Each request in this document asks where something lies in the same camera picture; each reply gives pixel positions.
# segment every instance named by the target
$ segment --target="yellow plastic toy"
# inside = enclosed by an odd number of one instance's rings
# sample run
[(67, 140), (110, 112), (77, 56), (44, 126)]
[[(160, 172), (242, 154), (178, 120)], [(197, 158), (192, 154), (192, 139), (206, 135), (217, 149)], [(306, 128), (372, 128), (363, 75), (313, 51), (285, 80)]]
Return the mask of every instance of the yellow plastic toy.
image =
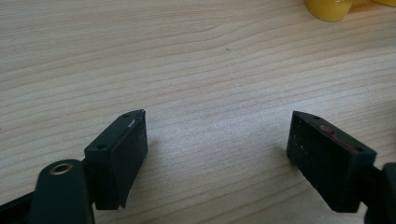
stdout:
[[(353, 0), (304, 0), (308, 10), (323, 21), (340, 21), (350, 10)], [(374, 0), (377, 3), (396, 7), (396, 0)]]

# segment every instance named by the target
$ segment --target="wooden table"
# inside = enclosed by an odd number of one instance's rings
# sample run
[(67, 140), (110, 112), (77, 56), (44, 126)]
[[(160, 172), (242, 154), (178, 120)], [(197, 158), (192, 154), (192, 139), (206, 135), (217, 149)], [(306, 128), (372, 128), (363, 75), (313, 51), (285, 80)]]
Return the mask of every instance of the wooden table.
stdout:
[(0, 203), (140, 108), (148, 156), (97, 223), (362, 223), (285, 148), (300, 110), (396, 161), (396, 8), (328, 23), (292, 0), (0, 2)]

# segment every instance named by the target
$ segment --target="screw hole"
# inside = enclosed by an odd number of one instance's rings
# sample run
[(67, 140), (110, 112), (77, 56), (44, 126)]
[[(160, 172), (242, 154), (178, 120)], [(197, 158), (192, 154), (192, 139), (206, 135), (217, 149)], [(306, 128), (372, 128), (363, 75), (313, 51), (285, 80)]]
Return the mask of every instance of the screw hole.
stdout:
[(101, 144), (96, 147), (97, 149), (105, 149), (107, 148), (107, 144)]
[(362, 152), (363, 151), (363, 149), (361, 149), (361, 147), (354, 147), (356, 150), (358, 150), (358, 151), (360, 151), (360, 152)]
[(59, 164), (52, 169), (50, 169), (49, 173), (52, 175), (62, 175), (64, 173), (67, 173), (69, 170), (73, 168), (73, 165), (70, 163), (63, 163)]

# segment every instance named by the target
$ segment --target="table surface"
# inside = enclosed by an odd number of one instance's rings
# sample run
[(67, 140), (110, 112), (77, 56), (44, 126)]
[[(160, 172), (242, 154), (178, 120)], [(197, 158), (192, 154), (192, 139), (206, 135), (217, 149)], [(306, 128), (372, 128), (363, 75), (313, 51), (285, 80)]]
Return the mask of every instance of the table surface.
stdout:
[(97, 223), (362, 223), (336, 214), (285, 149), (293, 110), (396, 161), (396, 8), (355, 1), (0, 2), (0, 203), (147, 111), (127, 206)]

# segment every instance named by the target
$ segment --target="metal grommet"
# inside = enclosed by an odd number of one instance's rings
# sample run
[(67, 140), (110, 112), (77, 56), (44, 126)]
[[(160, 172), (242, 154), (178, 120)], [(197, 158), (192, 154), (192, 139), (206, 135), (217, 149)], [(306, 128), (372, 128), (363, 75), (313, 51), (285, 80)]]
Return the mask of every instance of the metal grommet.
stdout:
[(49, 173), (52, 175), (62, 175), (64, 173), (67, 173), (72, 168), (73, 168), (73, 164), (62, 163), (50, 169)]

